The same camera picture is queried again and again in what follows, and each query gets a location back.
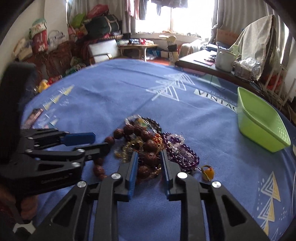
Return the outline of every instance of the red container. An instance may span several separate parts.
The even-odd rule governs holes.
[[[41,33],[38,33],[33,37],[33,53],[37,54],[46,51],[47,49],[47,30],[43,30]]]

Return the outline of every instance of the bed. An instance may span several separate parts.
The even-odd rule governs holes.
[[[163,131],[185,137],[186,144],[200,157],[200,166],[214,168],[215,180],[224,184],[272,241],[279,240],[296,215],[295,199],[292,213],[296,171],[292,148],[270,153],[244,137],[237,124],[237,86],[223,79],[140,60],[117,59],[90,66],[53,84],[27,104],[23,121],[34,108],[47,109],[34,128],[54,126],[71,133],[94,132],[97,143],[122,127],[128,116],[154,119]],[[295,127],[279,114],[295,144]],[[103,165],[108,175],[120,163],[113,151]],[[82,175],[89,184],[98,182],[92,167],[93,162],[87,162]],[[202,181],[199,172],[194,177]],[[120,241],[179,240],[181,203],[168,202],[162,186],[160,176],[142,182],[129,203],[119,203]],[[36,225],[70,189],[39,196]]]

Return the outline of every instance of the white enamel mug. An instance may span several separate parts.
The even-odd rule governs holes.
[[[236,56],[227,50],[218,49],[216,56],[216,67],[226,72],[231,72]]]

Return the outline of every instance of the cardboard box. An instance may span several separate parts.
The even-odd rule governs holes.
[[[168,51],[160,51],[160,56],[162,57],[162,58],[169,58],[169,56],[168,56]]]
[[[236,42],[238,37],[239,37],[238,34],[235,34],[226,30],[222,30],[222,29],[217,29],[217,38],[216,38],[217,42],[221,42],[231,46]]]

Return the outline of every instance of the purple beaded bracelet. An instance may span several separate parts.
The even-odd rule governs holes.
[[[183,172],[191,173],[197,170],[200,158],[189,146],[181,145],[182,141],[169,132],[162,133],[162,138],[170,161],[178,163]]]

